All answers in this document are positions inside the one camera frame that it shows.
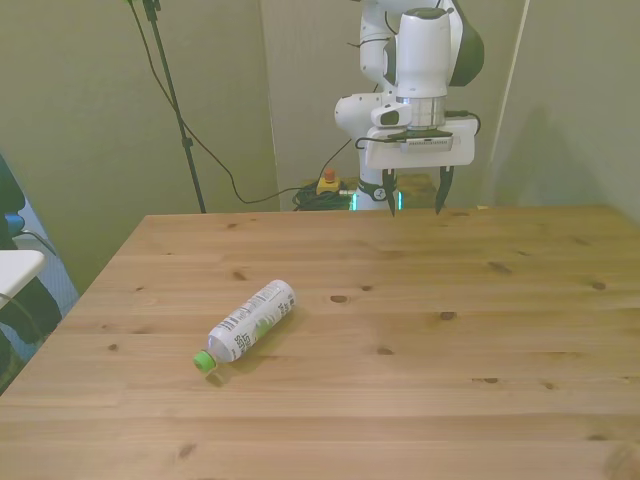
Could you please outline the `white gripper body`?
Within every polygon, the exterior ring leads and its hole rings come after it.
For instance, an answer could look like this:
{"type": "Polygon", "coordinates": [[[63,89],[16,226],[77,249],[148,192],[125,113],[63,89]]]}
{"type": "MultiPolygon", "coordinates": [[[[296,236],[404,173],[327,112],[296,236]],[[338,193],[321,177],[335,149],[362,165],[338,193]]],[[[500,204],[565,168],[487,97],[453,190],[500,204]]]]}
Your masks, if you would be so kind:
{"type": "Polygon", "coordinates": [[[476,120],[447,120],[430,130],[371,128],[362,138],[362,161],[371,169],[466,166],[475,158],[476,120]]]}

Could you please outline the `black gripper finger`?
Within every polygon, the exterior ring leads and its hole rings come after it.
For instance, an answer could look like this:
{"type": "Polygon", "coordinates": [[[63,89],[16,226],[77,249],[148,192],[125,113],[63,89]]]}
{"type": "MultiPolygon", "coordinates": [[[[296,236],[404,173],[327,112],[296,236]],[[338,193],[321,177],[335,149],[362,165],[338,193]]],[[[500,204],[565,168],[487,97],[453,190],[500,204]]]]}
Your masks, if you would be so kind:
{"type": "Polygon", "coordinates": [[[385,169],[382,171],[382,186],[385,191],[386,200],[389,210],[393,216],[396,215],[396,190],[397,176],[394,169],[385,169]]]}
{"type": "Polygon", "coordinates": [[[442,166],[439,170],[439,173],[440,183],[435,198],[435,211],[437,215],[439,215],[442,211],[443,207],[445,206],[446,199],[449,195],[454,178],[454,167],[442,166]]]}

